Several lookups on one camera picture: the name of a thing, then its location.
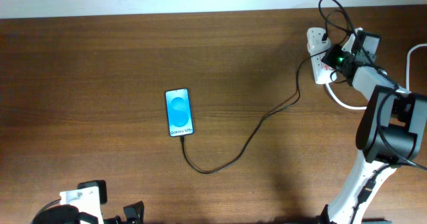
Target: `wooden table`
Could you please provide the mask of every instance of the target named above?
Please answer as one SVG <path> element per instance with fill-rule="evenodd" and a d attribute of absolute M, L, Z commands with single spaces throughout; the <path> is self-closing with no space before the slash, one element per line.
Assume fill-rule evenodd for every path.
<path fill-rule="evenodd" d="M 349 8 L 378 33 L 377 63 L 404 83 L 406 54 L 427 37 L 427 6 Z M 164 91 L 191 91 L 187 153 L 210 169 L 236 156 L 261 115 L 295 91 L 316 9 L 0 20 L 0 222 L 28 223 L 60 191 L 107 181 L 105 218 L 142 200 L 147 223 L 255 223 L 314 217 L 356 157 L 362 111 L 314 84 L 269 118 L 242 159 L 214 175 L 184 161 L 167 131 Z M 333 30 L 338 42 L 342 33 Z M 427 95 L 427 51 L 413 53 L 411 90 Z M 351 105 L 363 96 L 333 85 Z M 427 138 L 417 162 L 427 163 Z M 399 169 L 365 217 L 427 219 L 427 175 Z"/>

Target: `smartphone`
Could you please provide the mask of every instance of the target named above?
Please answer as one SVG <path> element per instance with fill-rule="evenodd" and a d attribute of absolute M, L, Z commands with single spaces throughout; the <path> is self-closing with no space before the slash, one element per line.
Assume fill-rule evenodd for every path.
<path fill-rule="evenodd" d="M 184 88 L 166 91 L 165 96 L 169 135 L 178 137 L 193 134 L 193 119 L 188 90 Z"/>

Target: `white power strip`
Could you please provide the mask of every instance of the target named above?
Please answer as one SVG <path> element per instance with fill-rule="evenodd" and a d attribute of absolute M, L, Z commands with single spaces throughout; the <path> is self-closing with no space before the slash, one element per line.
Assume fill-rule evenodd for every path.
<path fill-rule="evenodd" d="M 326 32 L 325 29 L 320 27 L 312 27 L 308 29 L 307 49 L 310 55 L 315 55 L 316 53 L 325 51 L 331 47 L 331 41 L 329 40 L 329 38 L 327 38 L 326 41 L 322 41 L 322 37 L 325 34 L 325 32 Z M 332 75 L 332 80 L 331 80 L 331 74 L 334 71 L 334 69 L 322 62 L 322 57 L 324 55 L 325 53 L 322 53 L 320 55 L 316 55 L 315 57 L 312 57 L 314 81 L 316 82 L 316 84 L 331 83 L 332 80 L 335 81 L 337 78 L 336 74 L 334 73 Z"/>

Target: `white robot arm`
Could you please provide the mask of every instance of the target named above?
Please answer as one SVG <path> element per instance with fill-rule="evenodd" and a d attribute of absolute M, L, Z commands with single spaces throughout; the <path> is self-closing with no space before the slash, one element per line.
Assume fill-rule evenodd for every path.
<path fill-rule="evenodd" d="M 359 45 L 363 45 L 371 59 L 375 59 L 375 51 L 379 44 L 379 36 L 371 33 L 361 33 Z M 354 35 L 351 35 L 347 43 L 341 47 L 335 45 L 330 47 L 330 41 L 321 40 L 322 35 L 313 35 L 313 33 L 323 33 L 321 28 L 310 28 L 307 32 L 308 50 L 310 54 L 326 51 L 322 58 L 312 59 L 316 83 L 322 80 L 323 83 L 332 82 L 333 71 L 338 70 L 348 80 L 356 90 L 360 91 L 367 100 L 368 108 L 358 129 L 356 136 L 356 145 L 358 153 L 356 162 L 350 172 L 340 194 L 327 206 L 325 206 L 322 215 L 318 217 L 318 223 L 337 223 L 353 224 L 361 223 L 365 210 L 373 200 L 381 185 L 393 174 L 395 168 L 387 168 L 388 165 L 397 163 L 399 158 L 395 156 L 392 150 L 384 146 L 383 141 L 377 135 L 376 116 L 380 103 L 386 99 L 384 111 L 381 112 L 381 127 L 388 131 L 388 138 L 396 144 L 394 148 L 401 152 L 401 155 L 407 159 L 415 158 L 421 145 L 424 126 L 426 124 L 427 100 L 425 97 L 410 94 L 402 87 L 396 87 L 394 95 L 388 100 L 387 93 L 395 87 L 386 73 L 375 69 L 369 65 L 363 65 L 364 54 L 360 47 L 354 48 Z M 399 121 L 405 123 L 404 127 L 390 124 L 392 115 L 398 116 Z"/>

